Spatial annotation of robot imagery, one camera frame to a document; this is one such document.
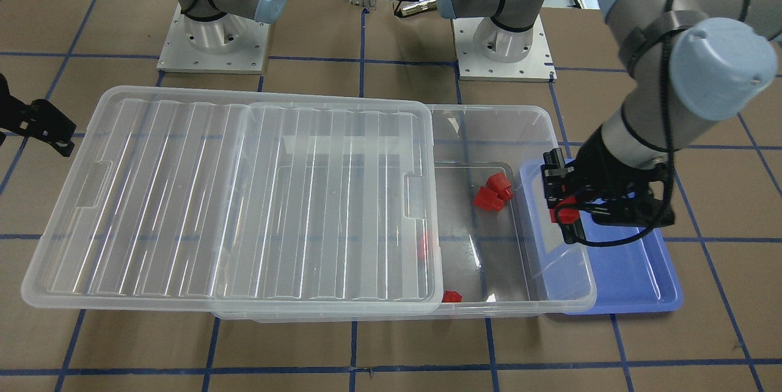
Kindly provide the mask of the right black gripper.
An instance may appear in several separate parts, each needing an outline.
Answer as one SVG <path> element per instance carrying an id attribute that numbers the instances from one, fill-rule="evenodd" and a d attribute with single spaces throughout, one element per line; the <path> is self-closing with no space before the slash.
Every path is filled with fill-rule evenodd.
<path id="1" fill-rule="evenodd" d="M 1 128 L 19 136 L 37 139 L 53 147 L 61 156 L 70 156 L 76 124 L 50 101 L 39 99 L 27 104 L 10 93 L 1 74 Z"/>

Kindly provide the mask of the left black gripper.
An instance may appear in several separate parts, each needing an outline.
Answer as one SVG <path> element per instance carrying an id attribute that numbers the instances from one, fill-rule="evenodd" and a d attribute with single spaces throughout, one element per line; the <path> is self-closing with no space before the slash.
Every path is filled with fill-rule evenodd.
<path id="1" fill-rule="evenodd" d="M 672 225 L 676 214 L 670 205 L 656 199 L 651 183 L 670 183 L 668 162 L 651 169 L 635 169 L 618 160 L 604 144 L 598 128 L 579 149 L 574 160 L 565 161 L 562 149 L 544 153 L 541 178 L 544 199 L 553 209 L 553 223 L 560 227 L 565 244 L 586 240 L 581 212 L 601 225 L 661 228 Z M 600 205 L 591 203 L 602 200 Z"/>

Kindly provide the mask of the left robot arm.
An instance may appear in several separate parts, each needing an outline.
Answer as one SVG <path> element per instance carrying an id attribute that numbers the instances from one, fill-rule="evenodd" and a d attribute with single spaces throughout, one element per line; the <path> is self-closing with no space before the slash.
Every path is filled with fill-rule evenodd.
<path id="1" fill-rule="evenodd" d="M 675 222 L 676 153 L 773 82 L 780 0 L 597 1 L 636 86 L 573 160 L 550 150 L 540 172 L 564 242 L 611 247 Z"/>

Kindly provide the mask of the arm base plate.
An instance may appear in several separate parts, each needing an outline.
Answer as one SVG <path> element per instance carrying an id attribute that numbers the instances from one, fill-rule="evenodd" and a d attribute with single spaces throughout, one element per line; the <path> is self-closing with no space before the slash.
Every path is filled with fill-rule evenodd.
<path id="1" fill-rule="evenodd" d="M 263 74 L 270 42 L 270 24 L 226 15 L 198 22 L 174 14 L 157 69 L 165 73 Z"/>
<path id="2" fill-rule="evenodd" d="M 459 77 L 467 81 L 556 81 L 544 25 L 537 17 L 530 30 L 505 31 L 489 18 L 451 21 Z"/>

